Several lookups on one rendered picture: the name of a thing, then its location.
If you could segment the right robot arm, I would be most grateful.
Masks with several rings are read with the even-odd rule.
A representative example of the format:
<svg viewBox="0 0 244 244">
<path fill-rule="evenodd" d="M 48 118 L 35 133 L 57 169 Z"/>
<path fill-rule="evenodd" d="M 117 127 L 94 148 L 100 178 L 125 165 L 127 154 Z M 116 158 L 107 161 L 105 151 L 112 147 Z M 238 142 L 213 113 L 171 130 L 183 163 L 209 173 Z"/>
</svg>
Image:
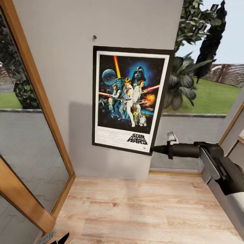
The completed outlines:
<svg viewBox="0 0 244 244">
<path fill-rule="evenodd" d="M 224 151 L 217 142 L 196 141 L 193 144 L 179 143 L 174 132 L 167 134 L 167 145 L 150 148 L 168 158 L 190 157 L 201 158 L 206 168 L 219 184 L 235 215 L 244 230 L 244 171 L 234 164 L 229 157 L 224 157 Z"/>
</svg>

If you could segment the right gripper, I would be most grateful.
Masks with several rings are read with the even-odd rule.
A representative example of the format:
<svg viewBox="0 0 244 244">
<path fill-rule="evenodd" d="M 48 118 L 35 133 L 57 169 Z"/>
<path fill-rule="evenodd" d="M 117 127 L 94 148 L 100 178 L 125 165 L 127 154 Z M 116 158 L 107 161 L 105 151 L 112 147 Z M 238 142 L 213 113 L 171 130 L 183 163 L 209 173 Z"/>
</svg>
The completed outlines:
<svg viewBox="0 0 244 244">
<path fill-rule="evenodd" d="M 188 146 L 186 143 L 170 145 L 169 142 L 170 141 L 167 141 L 167 145 L 154 146 L 154 148 L 150 148 L 150 150 L 161 154 L 168 154 L 168 158 L 171 160 L 173 160 L 173 157 L 188 157 Z"/>
</svg>

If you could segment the poster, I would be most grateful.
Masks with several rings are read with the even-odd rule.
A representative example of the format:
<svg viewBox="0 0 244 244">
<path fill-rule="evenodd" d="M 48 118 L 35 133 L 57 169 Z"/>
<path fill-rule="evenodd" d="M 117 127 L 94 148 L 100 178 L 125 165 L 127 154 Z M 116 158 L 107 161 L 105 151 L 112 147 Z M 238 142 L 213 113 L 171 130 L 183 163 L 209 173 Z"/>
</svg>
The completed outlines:
<svg viewBox="0 0 244 244">
<path fill-rule="evenodd" d="M 152 156 L 175 51 L 93 46 L 92 145 Z"/>
</svg>

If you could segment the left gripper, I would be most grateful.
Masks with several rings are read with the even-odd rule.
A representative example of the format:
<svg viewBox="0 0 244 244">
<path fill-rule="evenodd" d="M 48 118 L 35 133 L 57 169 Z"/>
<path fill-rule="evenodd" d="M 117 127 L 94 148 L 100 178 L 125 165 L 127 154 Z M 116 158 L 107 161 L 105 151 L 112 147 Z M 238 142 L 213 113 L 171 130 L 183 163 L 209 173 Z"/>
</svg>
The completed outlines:
<svg viewBox="0 0 244 244">
<path fill-rule="evenodd" d="M 67 238 L 69 237 L 69 233 L 67 233 L 64 237 L 62 237 L 59 241 L 58 244 L 64 244 L 67 240 Z M 56 241 L 52 242 L 51 244 L 57 244 Z"/>
</svg>

